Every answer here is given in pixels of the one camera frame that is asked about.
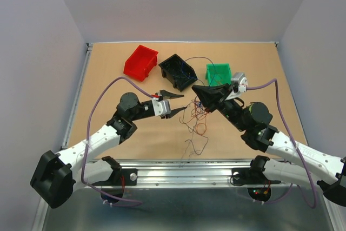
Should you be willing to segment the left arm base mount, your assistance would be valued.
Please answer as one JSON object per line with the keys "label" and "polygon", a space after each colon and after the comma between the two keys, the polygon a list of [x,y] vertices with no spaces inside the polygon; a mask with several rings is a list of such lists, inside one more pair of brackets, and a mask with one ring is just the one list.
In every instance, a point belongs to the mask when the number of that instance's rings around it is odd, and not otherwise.
{"label": "left arm base mount", "polygon": [[98,182],[97,186],[136,186],[138,170],[136,168],[122,168],[115,170],[111,176]]}

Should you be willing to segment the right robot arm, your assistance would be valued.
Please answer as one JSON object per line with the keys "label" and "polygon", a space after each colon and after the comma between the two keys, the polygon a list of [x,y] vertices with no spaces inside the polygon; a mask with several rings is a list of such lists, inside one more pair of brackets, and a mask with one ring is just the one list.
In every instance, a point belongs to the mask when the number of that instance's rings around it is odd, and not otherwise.
{"label": "right robot arm", "polygon": [[209,113],[219,111],[253,150],[287,160],[279,163],[265,156],[256,157],[249,168],[254,182],[280,180],[299,186],[320,187],[329,201],[345,206],[345,159],[328,155],[294,140],[270,124],[272,114],[262,102],[248,107],[237,103],[232,85],[216,87],[193,85],[192,90]]}

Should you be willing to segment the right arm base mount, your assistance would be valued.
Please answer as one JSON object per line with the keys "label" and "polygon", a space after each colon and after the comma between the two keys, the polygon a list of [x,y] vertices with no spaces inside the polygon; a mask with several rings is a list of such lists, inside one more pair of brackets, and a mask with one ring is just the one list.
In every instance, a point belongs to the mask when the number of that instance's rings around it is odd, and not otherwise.
{"label": "right arm base mount", "polygon": [[234,186],[260,185],[260,184],[280,184],[281,181],[269,180],[263,173],[259,173],[250,168],[233,168],[231,170],[230,183]]}

